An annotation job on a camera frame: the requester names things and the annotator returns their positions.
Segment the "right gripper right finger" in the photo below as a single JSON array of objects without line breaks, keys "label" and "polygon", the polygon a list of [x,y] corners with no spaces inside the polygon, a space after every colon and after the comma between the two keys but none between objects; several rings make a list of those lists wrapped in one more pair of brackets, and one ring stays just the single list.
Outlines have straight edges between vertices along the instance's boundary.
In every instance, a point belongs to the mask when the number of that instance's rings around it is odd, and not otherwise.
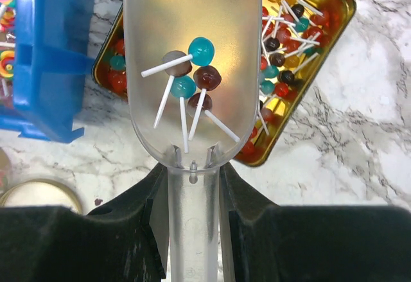
[{"label": "right gripper right finger", "polygon": [[278,206],[220,168],[226,281],[409,281],[410,212],[395,206]]}]

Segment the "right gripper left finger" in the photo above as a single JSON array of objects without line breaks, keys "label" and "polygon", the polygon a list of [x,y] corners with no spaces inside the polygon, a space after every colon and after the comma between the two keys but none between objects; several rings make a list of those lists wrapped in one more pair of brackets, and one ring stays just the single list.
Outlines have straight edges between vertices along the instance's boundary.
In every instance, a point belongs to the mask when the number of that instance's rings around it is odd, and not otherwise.
[{"label": "right gripper left finger", "polygon": [[160,281],[168,254],[167,169],[157,164],[79,215],[56,206],[1,210],[2,281]]}]

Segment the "round jar lid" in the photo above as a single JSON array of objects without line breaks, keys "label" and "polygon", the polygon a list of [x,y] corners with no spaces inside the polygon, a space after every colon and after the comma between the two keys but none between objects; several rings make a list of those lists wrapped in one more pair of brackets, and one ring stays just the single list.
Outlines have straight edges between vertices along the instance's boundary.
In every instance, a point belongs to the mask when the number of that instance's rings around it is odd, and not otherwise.
[{"label": "round jar lid", "polygon": [[65,184],[48,179],[35,179],[10,188],[1,197],[1,207],[62,206],[82,214],[77,194]]}]

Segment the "dark red lollipop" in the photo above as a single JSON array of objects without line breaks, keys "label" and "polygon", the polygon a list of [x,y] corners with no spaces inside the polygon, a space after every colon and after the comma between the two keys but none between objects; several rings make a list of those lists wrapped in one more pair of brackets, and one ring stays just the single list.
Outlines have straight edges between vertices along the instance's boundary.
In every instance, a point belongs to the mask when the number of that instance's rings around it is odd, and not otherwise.
[{"label": "dark red lollipop", "polygon": [[[215,90],[222,81],[220,73],[213,66],[204,66],[198,68],[193,74],[193,79],[197,87],[200,89],[200,92],[205,91],[206,93]],[[194,109],[188,107],[188,112],[189,115],[193,117]]]},{"label": "dark red lollipop", "polygon": [[221,128],[233,141],[239,142],[240,138],[221,120],[219,120],[212,112],[213,101],[205,92],[194,94],[188,101],[188,107],[194,109],[193,122],[189,131],[188,139],[191,141],[194,138],[199,119],[201,115],[208,117],[215,125]]}]

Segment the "teal lollipop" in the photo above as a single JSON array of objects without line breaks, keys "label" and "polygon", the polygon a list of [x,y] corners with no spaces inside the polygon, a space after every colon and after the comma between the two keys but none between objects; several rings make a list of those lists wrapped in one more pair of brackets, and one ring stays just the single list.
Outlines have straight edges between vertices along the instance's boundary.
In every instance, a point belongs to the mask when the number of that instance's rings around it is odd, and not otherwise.
[{"label": "teal lollipop", "polygon": [[205,37],[197,37],[193,39],[188,48],[188,54],[178,57],[173,60],[169,60],[161,65],[147,69],[141,72],[143,78],[164,71],[168,68],[175,67],[185,62],[192,62],[197,66],[207,66],[214,58],[214,46],[213,43]]},{"label": "teal lollipop", "polygon": [[186,100],[190,99],[195,94],[196,90],[197,86],[195,85],[195,82],[187,75],[174,79],[171,86],[171,94],[179,100],[182,140],[185,154],[189,152]]}]

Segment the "grey lollipop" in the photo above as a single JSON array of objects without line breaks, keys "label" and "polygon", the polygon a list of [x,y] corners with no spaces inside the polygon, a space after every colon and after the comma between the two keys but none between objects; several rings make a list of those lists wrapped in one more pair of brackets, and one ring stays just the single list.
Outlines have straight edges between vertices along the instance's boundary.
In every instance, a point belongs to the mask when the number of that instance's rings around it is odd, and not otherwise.
[{"label": "grey lollipop", "polygon": [[168,65],[164,70],[169,75],[169,78],[164,89],[163,96],[161,98],[157,115],[155,117],[155,121],[153,124],[154,128],[157,128],[159,125],[174,79],[179,78],[181,76],[185,76],[186,74],[191,72],[191,59],[191,55],[187,55],[184,52],[177,50],[170,51],[167,54],[165,54],[165,56],[163,56],[163,64]]}]

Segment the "metal candy tin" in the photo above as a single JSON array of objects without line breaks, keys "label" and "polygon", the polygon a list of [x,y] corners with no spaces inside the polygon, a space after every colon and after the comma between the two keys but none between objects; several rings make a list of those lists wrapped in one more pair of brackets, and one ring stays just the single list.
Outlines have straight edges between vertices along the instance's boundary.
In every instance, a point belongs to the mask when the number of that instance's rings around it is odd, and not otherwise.
[{"label": "metal candy tin", "polygon": [[[282,98],[305,91],[353,15],[353,0],[262,0],[259,98],[252,132],[238,159],[253,163],[272,147],[288,112]],[[128,103],[123,5],[95,61],[95,82]]]}]

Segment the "blue candy bin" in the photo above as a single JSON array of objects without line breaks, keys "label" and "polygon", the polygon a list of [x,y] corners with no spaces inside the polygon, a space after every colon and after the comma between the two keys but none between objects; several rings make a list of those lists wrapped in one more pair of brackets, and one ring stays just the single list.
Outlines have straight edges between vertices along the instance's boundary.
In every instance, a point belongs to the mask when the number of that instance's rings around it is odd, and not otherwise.
[{"label": "blue candy bin", "polygon": [[1,128],[21,137],[70,143],[81,137],[81,111],[94,0],[14,0],[15,56],[10,95],[1,102]]}]

